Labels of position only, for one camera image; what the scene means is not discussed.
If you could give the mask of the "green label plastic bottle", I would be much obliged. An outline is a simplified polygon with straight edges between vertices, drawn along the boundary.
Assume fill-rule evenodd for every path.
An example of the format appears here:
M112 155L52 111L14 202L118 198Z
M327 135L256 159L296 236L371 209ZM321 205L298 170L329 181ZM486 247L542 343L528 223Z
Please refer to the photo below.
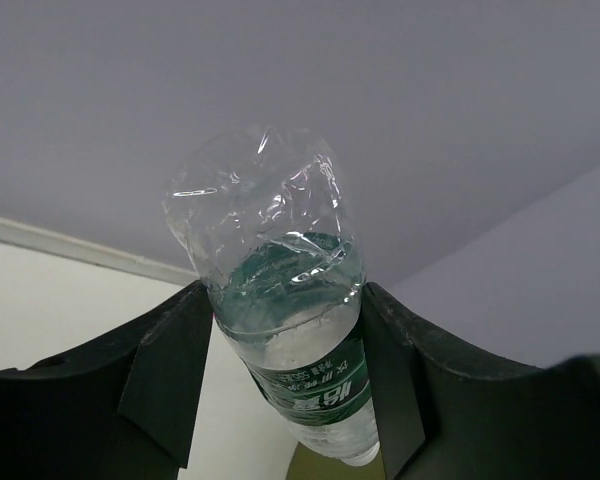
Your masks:
M232 131L174 172L163 210L265 401L302 445L360 467L379 450L366 268L335 160L307 129Z

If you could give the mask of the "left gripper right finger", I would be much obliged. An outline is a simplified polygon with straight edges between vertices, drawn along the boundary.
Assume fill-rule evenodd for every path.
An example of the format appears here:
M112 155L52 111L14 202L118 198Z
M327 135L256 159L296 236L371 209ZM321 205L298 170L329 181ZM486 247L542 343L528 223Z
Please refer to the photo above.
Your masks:
M600 479L600 354L512 361L375 283L361 320L389 479Z

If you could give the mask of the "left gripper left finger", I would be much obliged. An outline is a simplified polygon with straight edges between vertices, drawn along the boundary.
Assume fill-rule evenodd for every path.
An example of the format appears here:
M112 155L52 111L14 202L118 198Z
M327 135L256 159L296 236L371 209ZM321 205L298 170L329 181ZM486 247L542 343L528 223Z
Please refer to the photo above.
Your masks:
M188 466L212 327L194 282L82 345L0 370L0 479L174 479Z

